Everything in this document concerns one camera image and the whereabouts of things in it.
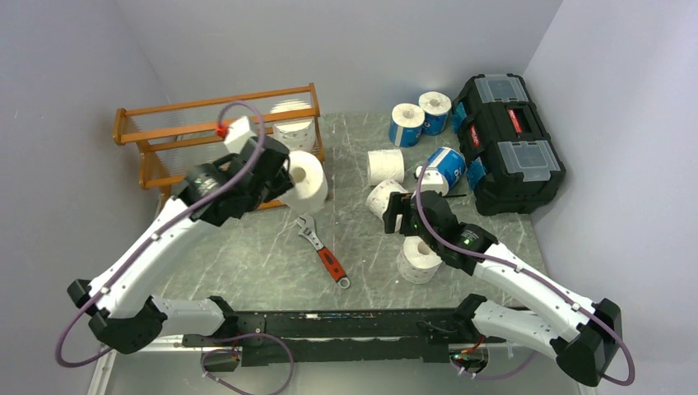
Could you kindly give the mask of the plain white paper roll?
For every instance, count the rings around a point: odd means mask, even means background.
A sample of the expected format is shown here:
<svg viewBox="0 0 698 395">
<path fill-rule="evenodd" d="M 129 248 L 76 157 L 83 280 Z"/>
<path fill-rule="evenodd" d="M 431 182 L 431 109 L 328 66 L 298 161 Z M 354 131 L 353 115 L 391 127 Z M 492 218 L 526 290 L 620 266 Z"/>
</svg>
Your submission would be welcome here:
<svg viewBox="0 0 698 395">
<path fill-rule="evenodd" d="M 292 151 L 289 159 L 294 186 L 278 200 L 299 214 L 319 211 L 328 196 L 328 183 L 320 160 L 306 151 Z"/>
</svg>

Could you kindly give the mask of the dotted white roll front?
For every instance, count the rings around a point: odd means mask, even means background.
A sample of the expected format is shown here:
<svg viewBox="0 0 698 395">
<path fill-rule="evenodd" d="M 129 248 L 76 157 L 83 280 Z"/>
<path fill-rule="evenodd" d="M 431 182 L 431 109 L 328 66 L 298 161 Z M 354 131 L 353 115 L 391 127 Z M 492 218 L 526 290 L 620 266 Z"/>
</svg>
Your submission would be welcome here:
<svg viewBox="0 0 698 395">
<path fill-rule="evenodd" d="M 442 265 L 441 258 L 418 236 L 408 236 L 397 257 L 398 272 L 413 284 L 430 281 Z"/>
</svg>

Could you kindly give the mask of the dotted white roll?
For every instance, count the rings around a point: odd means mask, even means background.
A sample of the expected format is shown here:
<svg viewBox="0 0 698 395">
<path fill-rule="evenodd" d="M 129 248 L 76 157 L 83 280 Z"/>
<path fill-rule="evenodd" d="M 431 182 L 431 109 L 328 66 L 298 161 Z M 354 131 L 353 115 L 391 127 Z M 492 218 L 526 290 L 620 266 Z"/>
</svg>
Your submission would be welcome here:
<svg viewBox="0 0 698 395">
<path fill-rule="evenodd" d="M 376 185 L 365 200 L 369 210 L 383 220 L 383 214 L 388 209 L 391 193 L 406 193 L 407 190 L 393 179 L 386 179 Z"/>
<path fill-rule="evenodd" d="M 311 109 L 311 105 L 304 100 L 283 100 L 272 107 L 271 113 L 276 114 L 300 109 Z M 311 152 L 316 143 L 314 120 L 312 118 L 274 123 L 272 130 L 273 137 L 283 143 L 290 151 Z"/>
<path fill-rule="evenodd" d="M 441 258 L 418 236 L 408 236 L 397 257 L 398 272 L 413 284 L 430 281 L 442 265 Z"/>
</svg>

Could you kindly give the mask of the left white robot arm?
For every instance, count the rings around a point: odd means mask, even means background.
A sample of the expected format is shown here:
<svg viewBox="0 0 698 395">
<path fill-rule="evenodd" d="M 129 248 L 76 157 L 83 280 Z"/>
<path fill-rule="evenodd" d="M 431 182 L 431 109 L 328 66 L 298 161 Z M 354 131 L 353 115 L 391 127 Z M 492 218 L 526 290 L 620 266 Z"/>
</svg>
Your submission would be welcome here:
<svg viewBox="0 0 698 395">
<path fill-rule="evenodd" d="M 220 228 L 291 190 L 290 151 L 251 137 L 238 153 L 193 167 L 147 231 L 109 270 L 67 289 L 90 316 L 96 339 L 132 354 L 158 337 L 201 335 L 224 346 L 238 334 L 238 317 L 220 296 L 167 300 L 151 288 L 186 250 Z"/>
</svg>

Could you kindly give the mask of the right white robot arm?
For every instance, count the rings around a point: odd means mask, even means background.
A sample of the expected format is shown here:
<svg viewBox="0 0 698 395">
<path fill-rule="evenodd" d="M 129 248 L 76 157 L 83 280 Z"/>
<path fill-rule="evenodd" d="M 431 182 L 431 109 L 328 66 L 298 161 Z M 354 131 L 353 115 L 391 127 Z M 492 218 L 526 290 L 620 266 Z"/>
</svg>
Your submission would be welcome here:
<svg viewBox="0 0 698 395">
<path fill-rule="evenodd" d="M 526 346 L 587 387 L 612 380 L 609 365 L 618 351 L 628 352 L 615 302 L 593 301 L 552 281 L 487 230 L 459 221 L 436 192 L 390 193 L 383 220 L 386 233 L 419 237 L 447 266 L 497 286 L 532 312 L 469 295 L 454 311 L 458 338 L 472 342 L 482 335 Z"/>
</svg>

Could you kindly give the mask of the orange wooden shelf rack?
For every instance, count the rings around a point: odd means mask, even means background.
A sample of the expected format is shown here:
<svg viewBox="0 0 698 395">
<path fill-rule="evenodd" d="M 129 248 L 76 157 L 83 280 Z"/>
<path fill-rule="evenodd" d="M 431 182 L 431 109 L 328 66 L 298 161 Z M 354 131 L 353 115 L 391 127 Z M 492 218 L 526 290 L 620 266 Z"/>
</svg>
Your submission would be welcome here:
<svg viewBox="0 0 698 395">
<path fill-rule="evenodd" d="M 160 203 L 165 203 L 190 168 L 225 155 L 223 138 L 216 132 L 217 118 L 221 109 L 233 101 L 244 101 L 258 109 L 268 135 L 279 123 L 309 121 L 309 130 L 315 135 L 309 152 L 325 162 L 314 83 L 141 109 L 119 108 L 113 139 L 119 146 L 133 144 L 138 149 L 141 188 L 156 188 Z"/>
</svg>

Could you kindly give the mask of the dotted white roll lying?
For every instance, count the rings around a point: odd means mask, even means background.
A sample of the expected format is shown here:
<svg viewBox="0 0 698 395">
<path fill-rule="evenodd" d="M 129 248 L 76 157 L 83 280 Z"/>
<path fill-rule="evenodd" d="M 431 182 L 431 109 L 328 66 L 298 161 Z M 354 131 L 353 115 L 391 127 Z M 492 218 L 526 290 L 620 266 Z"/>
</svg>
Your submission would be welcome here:
<svg viewBox="0 0 698 395">
<path fill-rule="evenodd" d="M 383 214 L 388 209 L 391 193 L 406 193 L 407 190 L 393 179 L 386 179 L 376 185 L 365 200 L 369 210 L 383 220 Z"/>
</svg>

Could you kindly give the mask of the plain white roll lying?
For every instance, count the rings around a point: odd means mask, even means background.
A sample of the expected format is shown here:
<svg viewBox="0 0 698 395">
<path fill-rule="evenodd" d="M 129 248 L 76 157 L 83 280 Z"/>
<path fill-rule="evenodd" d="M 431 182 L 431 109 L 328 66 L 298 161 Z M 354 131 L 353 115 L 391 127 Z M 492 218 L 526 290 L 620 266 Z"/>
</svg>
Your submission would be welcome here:
<svg viewBox="0 0 698 395">
<path fill-rule="evenodd" d="M 398 183 L 404 181 L 404 159 L 399 149 L 368 151 L 366 163 L 369 186 L 389 179 Z"/>
</svg>

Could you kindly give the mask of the blue wrapped roll lying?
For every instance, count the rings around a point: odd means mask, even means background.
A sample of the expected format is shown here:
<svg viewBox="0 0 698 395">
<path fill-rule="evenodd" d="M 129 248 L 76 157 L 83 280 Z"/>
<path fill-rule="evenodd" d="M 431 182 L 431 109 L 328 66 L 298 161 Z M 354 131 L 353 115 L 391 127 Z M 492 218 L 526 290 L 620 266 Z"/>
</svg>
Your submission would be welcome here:
<svg viewBox="0 0 698 395">
<path fill-rule="evenodd" d="M 461 153 L 442 146 L 429 156 L 426 168 L 436 168 L 447 179 L 450 192 L 465 173 L 466 165 Z"/>
</svg>

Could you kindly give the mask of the blue wrapped roll back left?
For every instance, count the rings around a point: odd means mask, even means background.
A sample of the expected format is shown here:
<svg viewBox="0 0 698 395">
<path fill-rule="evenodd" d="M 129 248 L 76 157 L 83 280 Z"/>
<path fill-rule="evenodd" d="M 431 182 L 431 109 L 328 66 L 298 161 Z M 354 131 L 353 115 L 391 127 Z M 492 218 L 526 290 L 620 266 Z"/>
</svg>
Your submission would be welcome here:
<svg viewBox="0 0 698 395">
<path fill-rule="evenodd" d="M 391 112 L 389 140 L 398 147 L 415 146 L 421 137 L 425 112 L 418 105 L 402 103 Z"/>
</svg>

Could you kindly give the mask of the blue wrapped roll back right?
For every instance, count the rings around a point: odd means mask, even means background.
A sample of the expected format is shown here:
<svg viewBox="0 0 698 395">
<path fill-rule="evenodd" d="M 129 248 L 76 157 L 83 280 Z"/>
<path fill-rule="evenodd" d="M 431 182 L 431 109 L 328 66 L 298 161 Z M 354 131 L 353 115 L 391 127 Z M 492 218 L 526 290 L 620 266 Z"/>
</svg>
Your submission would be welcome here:
<svg viewBox="0 0 698 395">
<path fill-rule="evenodd" d="M 420 95 L 418 105 L 425 113 L 422 133 L 429 136 L 441 134 L 451 110 L 451 99 L 440 92 L 428 91 Z"/>
</svg>

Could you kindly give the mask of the black plastic toolbox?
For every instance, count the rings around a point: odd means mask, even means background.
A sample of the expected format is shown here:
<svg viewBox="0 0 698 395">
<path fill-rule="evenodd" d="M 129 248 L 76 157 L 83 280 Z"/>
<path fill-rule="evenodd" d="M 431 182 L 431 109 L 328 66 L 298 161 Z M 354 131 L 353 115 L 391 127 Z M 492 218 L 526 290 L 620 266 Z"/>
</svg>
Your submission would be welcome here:
<svg viewBox="0 0 698 395">
<path fill-rule="evenodd" d="M 521 76 L 469 78 L 450 121 L 481 215 L 530 214 L 555 199 L 566 169 Z"/>
</svg>

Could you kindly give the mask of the red handled adjustable wrench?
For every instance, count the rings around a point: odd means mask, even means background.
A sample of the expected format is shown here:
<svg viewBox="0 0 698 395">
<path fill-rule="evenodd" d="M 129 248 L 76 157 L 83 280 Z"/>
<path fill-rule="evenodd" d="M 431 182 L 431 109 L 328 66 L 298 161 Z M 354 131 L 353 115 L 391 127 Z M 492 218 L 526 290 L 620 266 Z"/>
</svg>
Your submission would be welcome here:
<svg viewBox="0 0 698 395">
<path fill-rule="evenodd" d="M 308 240 L 313 245 L 321 262 L 335 283 L 343 290 L 350 288 L 351 280 L 348 278 L 343 266 L 332 251 L 326 247 L 317 236 L 314 218 L 310 215 L 301 215 L 298 216 L 295 221 L 300 227 L 298 235 Z"/>
</svg>

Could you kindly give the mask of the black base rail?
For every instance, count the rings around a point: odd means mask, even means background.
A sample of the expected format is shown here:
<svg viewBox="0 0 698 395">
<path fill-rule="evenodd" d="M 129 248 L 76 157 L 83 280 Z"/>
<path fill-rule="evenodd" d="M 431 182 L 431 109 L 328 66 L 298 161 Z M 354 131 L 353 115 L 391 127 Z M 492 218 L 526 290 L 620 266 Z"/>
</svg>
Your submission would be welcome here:
<svg viewBox="0 0 698 395">
<path fill-rule="evenodd" d="M 244 367 L 287 362 L 420 360 L 446 363 L 480 335 L 441 309 L 240 311 L 232 334 L 186 334 L 189 348 L 233 346 Z"/>
</svg>

